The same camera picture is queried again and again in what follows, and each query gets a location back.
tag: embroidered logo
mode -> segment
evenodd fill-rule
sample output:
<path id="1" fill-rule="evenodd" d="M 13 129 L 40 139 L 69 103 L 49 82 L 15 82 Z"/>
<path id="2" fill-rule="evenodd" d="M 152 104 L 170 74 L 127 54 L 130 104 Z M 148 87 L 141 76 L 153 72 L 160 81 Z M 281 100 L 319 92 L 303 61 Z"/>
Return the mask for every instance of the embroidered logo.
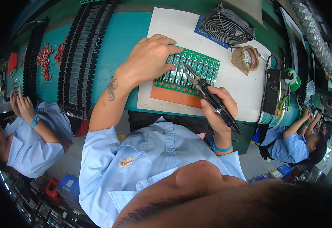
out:
<path id="1" fill-rule="evenodd" d="M 132 162 L 133 162 L 133 158 L 128 158 L 128 159 L 121 158 L 120 167 L 130 166 L 132 164 Z"/>

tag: forearm tattoo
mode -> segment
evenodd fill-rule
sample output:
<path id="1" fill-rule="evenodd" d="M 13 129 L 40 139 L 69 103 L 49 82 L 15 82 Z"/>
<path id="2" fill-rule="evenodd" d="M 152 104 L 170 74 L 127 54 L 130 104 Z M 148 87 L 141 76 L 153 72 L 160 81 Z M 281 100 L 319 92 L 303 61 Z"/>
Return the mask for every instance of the forearm tattoo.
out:
<path id="1" fill-rule="evenodd" d="M 113 101 L 115 99 L 114 90 L 118 88 L 117 80 L 113 79 L 106 88 L 108 89 L 109 101 Z"/>

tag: green circuit board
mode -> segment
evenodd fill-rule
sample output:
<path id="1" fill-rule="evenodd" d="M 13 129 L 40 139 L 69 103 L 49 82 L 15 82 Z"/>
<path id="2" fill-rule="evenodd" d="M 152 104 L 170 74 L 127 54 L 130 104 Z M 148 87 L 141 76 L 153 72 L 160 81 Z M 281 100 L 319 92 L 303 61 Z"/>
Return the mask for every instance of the green circuit board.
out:
<path id="1" fill-rule="evenodd" d="M 189 65 L 210 85 L 215 85 L 220 61 L 198 52 L 183 48 L 181 53 L 168 56 L 166 61 L 166 63 L 173 63 L 176 66 L 176 70 L 167 71 L 162 76 L 158 77 L 155 80 L 155 86 L 203 97 L 203 95 L 195 88 L 195 86 L 184 74 L 181 62 L 185 62 L 187 65 Z"/>

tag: plastic bag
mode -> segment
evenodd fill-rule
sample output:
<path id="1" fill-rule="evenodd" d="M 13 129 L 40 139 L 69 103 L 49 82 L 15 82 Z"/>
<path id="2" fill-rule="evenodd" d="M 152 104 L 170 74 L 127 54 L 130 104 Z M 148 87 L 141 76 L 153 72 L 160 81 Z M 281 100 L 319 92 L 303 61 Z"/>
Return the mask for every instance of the plastic bag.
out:
<path id="1" fill-rule="evenodd" d="M 305 96 L 305 100 L 304 100 L 304 105 L 306 107 L 309 106 L 309 101 L 310 101 L 310 96 L 315 94 L 315 86 L 314 86 L 314 82 L 310 81 L 308 83 L 308 85 L 306 86 L 306 96 Z"/>

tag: light blue work shirt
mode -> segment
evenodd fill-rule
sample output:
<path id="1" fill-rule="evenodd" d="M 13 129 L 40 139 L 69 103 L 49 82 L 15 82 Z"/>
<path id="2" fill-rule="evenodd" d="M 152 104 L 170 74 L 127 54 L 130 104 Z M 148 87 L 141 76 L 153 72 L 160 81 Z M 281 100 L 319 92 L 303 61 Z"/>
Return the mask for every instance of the light blue work shirt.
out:
<path id="1" fill-rule="evenodd" d="M 309 151 L 306 147 L 304 136 L 292 134 L 286 139 L 283 139 L 282 134 L 286 128 L 287 127 L 277 126 L 268 129 L 265 140 L 261 143 L 261 146 L 267 146 L 276 139 L 273 146 L 267 149 L 273 159 L 294 164 L 307 159 L 309 157 Z"/>
<path id="2" fill-rule="evenodd" d="M 109 228 L 142 189 L 200 160 L 213 163 L 223 175 L 246 180 L 237 151 L 216 156 L 199 136 L 163 117 L 133 131 L 121 144 L 114 127 L 89 132 L 82 150 L 79 202 L 96 225 Z"/>
<path id="3" fill-rule="evenodd" d="M 42 102 L 38 110 L 44 109 L 43 114 L 38 114 L 40 121 L 52 128 L 62 141 L 71 140 L 73 133 L 67 116 L 60 113 L 56 103 Z M 64 155 L 60 143 L 46 143 L 45 140 L 30 127 L 19 115 L 12 124 L 7 124 L 5 136 L 14 133 L 10 146 L 7 166 L 30 178 L 37 178 Z"/>

